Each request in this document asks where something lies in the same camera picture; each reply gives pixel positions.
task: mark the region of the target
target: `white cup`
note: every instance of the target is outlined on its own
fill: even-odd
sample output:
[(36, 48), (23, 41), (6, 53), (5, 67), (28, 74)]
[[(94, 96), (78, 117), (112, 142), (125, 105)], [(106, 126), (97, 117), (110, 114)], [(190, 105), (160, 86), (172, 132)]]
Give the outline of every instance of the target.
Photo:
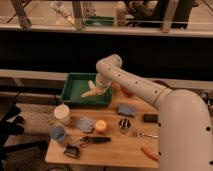
[(60, 120), (63, 125), (68, 125), (71, 121), (70, 109), (65, 104), (61, 104), (55, 108), (54, 116)]

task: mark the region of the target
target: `yellow object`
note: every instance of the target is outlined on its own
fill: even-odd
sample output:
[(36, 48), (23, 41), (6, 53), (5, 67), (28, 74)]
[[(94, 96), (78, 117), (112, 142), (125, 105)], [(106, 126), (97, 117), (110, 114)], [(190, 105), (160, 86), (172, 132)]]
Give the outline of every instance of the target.
[(97, 132), (104, 133), (107, 130), (107, 123), (104, 120), (97, 120), (94, 127)]

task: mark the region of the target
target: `wooden tabletop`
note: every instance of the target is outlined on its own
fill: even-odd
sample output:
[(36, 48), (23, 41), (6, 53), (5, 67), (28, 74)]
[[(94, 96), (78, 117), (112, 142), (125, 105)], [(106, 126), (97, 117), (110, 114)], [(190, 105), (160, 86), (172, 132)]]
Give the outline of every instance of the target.
[[(118, 122), (122, 116), (117, 114), (119, 104), (132, 105), (136, 108), (136, 116), (129, 118), (132, 126), (127, 134), (119, 131)], [(99, 109), (70, 109), (72, 124), (66, 126), (67, 138), (64, 143), (50, 141), (46, 154), (46, 162), (66, 163), (82, 165), (122, 166), (157, 168), (158, 162), (147, 157), (141, 150), (141, 146), (147, 147), (150, 151), (157, 153), (157, 140), (148, 137), (133, 137), (133, 131), (137, 130), (146, 134), (157, 135), (157, 124), (144, 123), (142, 115), (145, 113), (157, 113), (149, 104), (136, 96), (126, 97), (118, 84), (113, 84), (113, 98), (108, 108)], [(80, 149), (79, 158), (70, 158), (63, 154), (67, 142), (72, 143), (80, 138), (89, 136), (101, 136), (93, 131), (91, 134), (84, 134), (75, 127), (75, 121), (83, 116), (94, 119), (103, 119), (108, 124), (108, 130), (104, 136), (111, 137), (111, 141), (103, 144), (90, 144)]]

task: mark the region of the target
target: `gray object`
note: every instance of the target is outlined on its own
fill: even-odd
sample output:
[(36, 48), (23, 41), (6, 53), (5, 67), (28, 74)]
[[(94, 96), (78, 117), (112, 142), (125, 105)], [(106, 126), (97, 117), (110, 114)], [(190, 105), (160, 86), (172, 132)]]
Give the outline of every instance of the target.
[(119, 105), (118, 114), (129, 117), (135, 117), (135, 108), (129, 105)]
[(91, 133), (94, 129), (95, 119), (90, 117), (82, 117), (76, 123), (78, 127), (84, 133)]

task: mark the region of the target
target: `green tray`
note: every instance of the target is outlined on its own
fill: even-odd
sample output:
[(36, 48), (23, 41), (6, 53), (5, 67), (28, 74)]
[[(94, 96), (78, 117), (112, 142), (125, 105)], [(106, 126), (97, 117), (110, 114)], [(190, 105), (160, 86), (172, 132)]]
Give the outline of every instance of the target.
[(112, 100), (112, 88), (105, 94), (81, 98), (81, 94), (89, 90), (88, 81), (95, 82), (95, 73), (69, 73), (65, 82), (61, 101), (69, 106), (107, 107)]
[(91, 16), (85, 21), (87, 26), (113, 26), (114, 18), (105, 16)]

